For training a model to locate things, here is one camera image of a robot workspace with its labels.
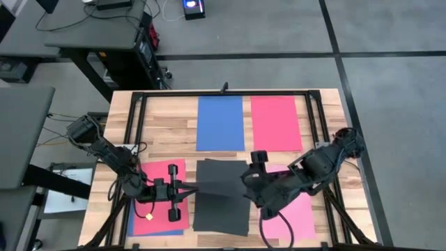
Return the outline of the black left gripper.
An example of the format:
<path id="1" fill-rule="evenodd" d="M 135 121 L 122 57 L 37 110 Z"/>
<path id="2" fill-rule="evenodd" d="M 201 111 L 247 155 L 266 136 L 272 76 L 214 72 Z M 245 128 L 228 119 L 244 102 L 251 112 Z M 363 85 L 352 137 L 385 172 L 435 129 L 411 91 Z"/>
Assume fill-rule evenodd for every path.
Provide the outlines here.
<path id="1" fill-rule="evenodd" d="M 193 195 L 197 190 L 199 190 L 199 187 L 196 186 L 195 183 L 180 183 L 177 188 L 176 178 L 178 174 L 178 166 L 175 164 L 170 164 L 168 166 L 168 170 L 170 175 L 170 184 L 168 190 L 169 198 L 171 201 L 171 208 L 168 210 L 168 218 L 170 222 L 177 222 L 181 219 L 178 203 L 182 202 L 188 196 Z"/>

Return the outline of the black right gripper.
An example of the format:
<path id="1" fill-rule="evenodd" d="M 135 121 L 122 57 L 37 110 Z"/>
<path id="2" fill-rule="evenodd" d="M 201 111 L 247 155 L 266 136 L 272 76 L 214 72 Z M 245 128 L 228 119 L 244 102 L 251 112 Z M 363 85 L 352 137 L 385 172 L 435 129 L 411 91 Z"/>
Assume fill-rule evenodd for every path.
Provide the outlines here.
<path id="1" fill-rule="evenodd" d="M 245 197 L 254 202 L 257 208 L 262 208 L 266 204 L 262 191 L 268 185 L 268 173 L 266 172 L 267 151 L 251 152 L 251 160 L 252 162 L 249 164 L 248 169 L 241 176 L 243 185 L 247 189 Z"/>

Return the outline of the red paper sheet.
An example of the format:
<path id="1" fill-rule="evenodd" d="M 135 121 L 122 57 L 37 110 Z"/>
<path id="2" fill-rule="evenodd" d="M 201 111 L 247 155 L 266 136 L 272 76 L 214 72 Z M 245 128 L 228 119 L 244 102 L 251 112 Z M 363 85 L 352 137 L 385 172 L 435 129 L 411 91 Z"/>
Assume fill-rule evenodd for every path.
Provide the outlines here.
<path id="1" fill-rule="evenodd" d="M 174 159 L 174 160 L 165 160 L 159 162 L 147 162 L 144 163 L 141 168 L 149 177 L 150 180 L 154 180 L 155 178 L 163 178 L 164 182 L 170 183 L 170 175 L 168 166 L 170 164 L 175 164 L 178 166 L 178 174 L 177 179 L 181 181 L 185 181 L 186 177 L 186 168 L 185 168 L 185 160 L 184 159 Z M 189 228 L 189 210 L 188 210 L 188 201 L 184 199 L 181 203 L 178 204 L 180 209 L 181 219 L 177 222 L 170 222 L 168 218 L 168 210 L 171 208 L 170 201 L 161 201 L 155 202 L 154 211 L 152 210 L 152 203 L 140 204 L 136 202 L 136 209 L 140 216 L 146 219 L 146 215 L 151 213 L 153 215 L 152 220 L 147 220 L 147 222 L 143 221 L 140 225 L 137 222 L 134 224 L 136 227 L 136 234 L 144 234 L 144 233 L 153 233 L 159 231 L 171 231 L 177 229 L 188 229 Z"/>
<path id="2" fill-rule="evenodd" d="M 301 151 L 294 96 L 252 96 L 254 150 Z"/>

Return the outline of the blue paper sheet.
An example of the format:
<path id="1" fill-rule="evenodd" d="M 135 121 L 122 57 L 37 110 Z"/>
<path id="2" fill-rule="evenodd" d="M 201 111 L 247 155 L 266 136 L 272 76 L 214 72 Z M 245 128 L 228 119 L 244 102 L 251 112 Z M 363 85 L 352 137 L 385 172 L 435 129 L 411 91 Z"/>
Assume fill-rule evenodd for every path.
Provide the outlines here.
<path id="1" fill-rule="evenodd" d="M 196 150 L 245 150 L 241 96 L 199 96 Z"/>
<path id="2" fill-rule="evenodd" d="M 136 227 L 134 224 L 137 222 L 138 225 L 140 225 L 143 221 L 147 222 L 145 219 L 140 219 L 136 216 L 136 214 L 133 211 L 134 208 L 130 211 L 130 216 L 128 219 L 128 236 L 179 236 L 183 235 L 182 229 L 177 230 L 171 230 L 171 231 L 159 231 L 159 232 L 153 232 L 153 233 L 144 233 L 144 234 L 136 234 L 134 231 Z"/>

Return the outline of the pink paper sheet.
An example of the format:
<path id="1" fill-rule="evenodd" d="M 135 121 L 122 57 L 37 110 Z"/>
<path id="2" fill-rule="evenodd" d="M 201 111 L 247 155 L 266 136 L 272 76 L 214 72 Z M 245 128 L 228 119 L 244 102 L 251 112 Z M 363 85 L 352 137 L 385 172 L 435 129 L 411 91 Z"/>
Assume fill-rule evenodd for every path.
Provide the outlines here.
<path id="1" fill-rule="evenodd" d="M 301 192 L 280 213 L 292 227 L 294 243 L 303 239 L 316 238 L 312 198 L 306 192 Z M 263 221 L 263 233 L 267 239 L 291 240 L 289 228 L 279 216 Z"/>

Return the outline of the white board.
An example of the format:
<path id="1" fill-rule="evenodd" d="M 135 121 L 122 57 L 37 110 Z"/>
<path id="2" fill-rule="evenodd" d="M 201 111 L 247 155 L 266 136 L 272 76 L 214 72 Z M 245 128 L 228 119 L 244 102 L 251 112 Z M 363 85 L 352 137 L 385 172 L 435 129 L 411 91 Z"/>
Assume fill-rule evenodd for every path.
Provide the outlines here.
<path id="1" fill-rule="evenodd" d="M 65 169 L 56 170 L 54 173 L 62 175 L 66 178 L 71 178 L 76 181 L 80 181 L 87 185 L 92 181 L 92 169 Z M 86 210 L 88 205 L 87 199 L 66 195 L 61 192 L 55 192 L 50 190 L 47 193 L 47 199 L 45 202 L 44 213 L 65 213 L 71 211 L 83 211 Z"/>

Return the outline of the black desk foot beam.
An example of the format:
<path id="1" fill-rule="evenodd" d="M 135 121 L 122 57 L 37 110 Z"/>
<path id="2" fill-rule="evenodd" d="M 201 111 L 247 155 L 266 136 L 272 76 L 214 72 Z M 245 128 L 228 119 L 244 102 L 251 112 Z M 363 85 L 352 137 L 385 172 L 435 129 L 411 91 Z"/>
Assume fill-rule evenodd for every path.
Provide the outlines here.
<path id="1" fill-rule="evenodd" d="M 81 199 L 88 199 L 91 186 L 81 181 L 67 178 L 50 170 L 29 165 L 22 180 L 22 185 L 32 185 L 64 193 Z"/>

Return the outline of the black computer tower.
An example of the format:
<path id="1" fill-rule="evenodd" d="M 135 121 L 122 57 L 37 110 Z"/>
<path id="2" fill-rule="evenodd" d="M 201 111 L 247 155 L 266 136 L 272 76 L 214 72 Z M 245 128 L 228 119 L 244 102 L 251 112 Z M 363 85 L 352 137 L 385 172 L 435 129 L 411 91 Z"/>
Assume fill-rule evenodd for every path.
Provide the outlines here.
<path id="1" fill-rule="evenodd" d="M 149 40 L 148 26 L 153 17 L 143 13 L 140 19 L 121 15 L 136 30 L 133 47 L 128 50 L 102 50 L 95 55 L 105 67 L 109 78 L 120 90 L 163 90 L 170 86 L 165 82 L 162 67 Z"/>

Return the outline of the grey desk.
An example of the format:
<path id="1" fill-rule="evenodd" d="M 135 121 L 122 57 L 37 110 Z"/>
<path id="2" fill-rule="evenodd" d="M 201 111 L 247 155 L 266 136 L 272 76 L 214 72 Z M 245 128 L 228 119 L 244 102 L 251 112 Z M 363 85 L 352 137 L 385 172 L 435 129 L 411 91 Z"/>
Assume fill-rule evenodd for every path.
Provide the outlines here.
<path id="1" fill-rule="evenodd" d="M 0 190 L 0 251 L 15 251 L 22 235 L 36 187 Z"/>
<path id="2" fill-rule="evenodd" d="M 55 88 L 0 88 L 0 190 L 21 186 Z"/>

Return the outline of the black device blue light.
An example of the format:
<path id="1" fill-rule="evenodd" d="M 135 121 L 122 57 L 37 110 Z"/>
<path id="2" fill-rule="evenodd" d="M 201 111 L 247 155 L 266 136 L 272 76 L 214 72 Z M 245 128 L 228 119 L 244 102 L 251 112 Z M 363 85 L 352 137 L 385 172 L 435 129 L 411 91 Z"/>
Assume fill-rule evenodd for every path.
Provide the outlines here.
<path id="1" fill-rule="evenodd" d="M 206 17 L 203 0 L 182 0 L 186 20 L 196 20 Z"/>

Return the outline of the standing desk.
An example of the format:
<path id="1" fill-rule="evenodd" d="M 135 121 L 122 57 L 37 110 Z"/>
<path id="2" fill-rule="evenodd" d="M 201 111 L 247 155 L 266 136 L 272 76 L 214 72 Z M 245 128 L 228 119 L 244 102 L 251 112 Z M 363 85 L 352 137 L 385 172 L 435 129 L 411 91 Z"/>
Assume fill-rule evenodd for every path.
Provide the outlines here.
<path id="1" fill-rule="evenodd" d="M 114 89 L 95 71 L 88 55 L 102 50 L 128 50 L 136 30 L 122 18 L 140 19 L 146 0 L 133 0 L 132 7 L 97 10 L 82 0 L 59 0 L 52 14 L 36 2 L 26 0 L 4 39 L 0 56 L 50 59 L 68 57 L 106 100 Z"/>

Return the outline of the black flat box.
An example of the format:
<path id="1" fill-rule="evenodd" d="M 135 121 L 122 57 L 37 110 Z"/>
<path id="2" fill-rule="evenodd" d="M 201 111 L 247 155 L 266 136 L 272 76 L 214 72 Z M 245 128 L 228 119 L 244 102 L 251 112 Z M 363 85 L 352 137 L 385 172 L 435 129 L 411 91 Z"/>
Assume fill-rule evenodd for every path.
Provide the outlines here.
<path id="1" fill-rule="evenodd" d="M 116 8 L 132 7 L 133 0 L 97 0 L 98 10 L 111 10 Z"/>

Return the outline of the dark grey storage box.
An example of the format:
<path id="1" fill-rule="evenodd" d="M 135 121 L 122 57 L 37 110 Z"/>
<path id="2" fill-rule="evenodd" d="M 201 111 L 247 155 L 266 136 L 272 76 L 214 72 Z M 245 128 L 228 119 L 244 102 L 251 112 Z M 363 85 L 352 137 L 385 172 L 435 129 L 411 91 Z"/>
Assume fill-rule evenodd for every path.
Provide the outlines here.
<path id="1" fill-rule="evenodd" d="M 0 56 L 0 79 L 8 83 L 28 84 L 38 64 L 35 59 Z"/>

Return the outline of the black desk equipment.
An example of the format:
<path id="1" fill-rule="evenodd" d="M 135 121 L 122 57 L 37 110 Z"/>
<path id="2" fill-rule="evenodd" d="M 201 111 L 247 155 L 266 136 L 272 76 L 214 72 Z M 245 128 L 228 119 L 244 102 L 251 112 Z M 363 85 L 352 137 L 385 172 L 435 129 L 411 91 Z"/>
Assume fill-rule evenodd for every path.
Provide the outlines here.
<path id="1" fill-rule="evenodd" d="M 59 0 L 36 0 L 36 2 L 45 10 L 46 13 L 52 14 Z"/>

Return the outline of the black table frame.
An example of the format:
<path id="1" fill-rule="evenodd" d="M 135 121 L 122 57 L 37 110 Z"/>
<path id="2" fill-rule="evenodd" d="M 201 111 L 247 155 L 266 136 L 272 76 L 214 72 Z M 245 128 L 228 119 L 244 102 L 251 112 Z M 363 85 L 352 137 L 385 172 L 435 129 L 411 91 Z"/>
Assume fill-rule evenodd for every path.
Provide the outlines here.
<path id="1" fill-rule="evenodd" d="M 314 146 L 312 125 L 316 127 L 316 135 L 319 140 L 323 138 L 322 115 L 318 115 L 321 106 L 324 111 L 327 132 L 329 135 L 347 126 L 346 116 L 341 104 L 341 98 L 337 89 L 246 89 L 227 90 L 223 94 L 243 97 L 243 120 L 246 151 L 195 151 L 199 96 L 223 97 L 219 90 L 182 90 L 182 91 L 115 91 L 113 93 L 105 127 L 105 137 L 112 143 L 130 142 L 136 139 L 137 123 L 141 101 L 138 93 L 148 94 L 146 109 L 144 112 L 141 138 L 148 144 L 141 154 L 142 162 L 152 162 L 170 159 L 185 159 L 186 178 L 188 182 L 195 181 L 198 160 L 205 158 L 216 160 L 250 160 L 250 151 L 254 150 L 252 132 L 252 114 L 250 96 L 294 96 L 299 120 L 302 145 L 305 150 Z M 314 123 L 310 122 L 306 106 L 306 97 L 311 97 L 312 114 Z M 339 173 L 339 187 L 344 199 L 346 212 L 355 221 L 363 234 L 373 242 L 381 242 L 377 238 L 376 230 L 372 222 L 369 210 L 369 202 L 366 200 L 365 178 L 353 165 L 342 165 Z M 99 231 L 101 226 L 112 211 L 112 202 L 107 201 L 107 191 L 115 180 L 114 172 L 104 164 L 98 164 L 95 168 L 94 178 L 91 184 L 89 204 L 84 217 L 79 242 L 77 245 L 86 245 Z M 111 245 L 120 243 L 125 248 L 131 248 L 138 243 L 141 249 L 155 248 L 161 250 L 185 248 L 192 250 L 204 250 L 206 248 L 219 248 L 223 250 L 235 250 L 236 248 L 265 248 L 259 232 L 259 214 L 254 204 L 251 205 L 249 217 L 249 234 L 247 237 L 222 234 L 217 232 L 192 230 L 194 219 L 194 195 L 188 199 L 189 229 L 184 230 L 182 236 L 133 236 L 127 237 L 127 221 L 124 220 L 124 208 L 114 223 L 111 235 Z M 316 238 L 298 241 L 297 248 L 310 248 L 321 246 L 321 242 L 332 245 L 329 231 L 329 221 L 326 215 L 325 201 L 320 193 L 312 200 Z"/>

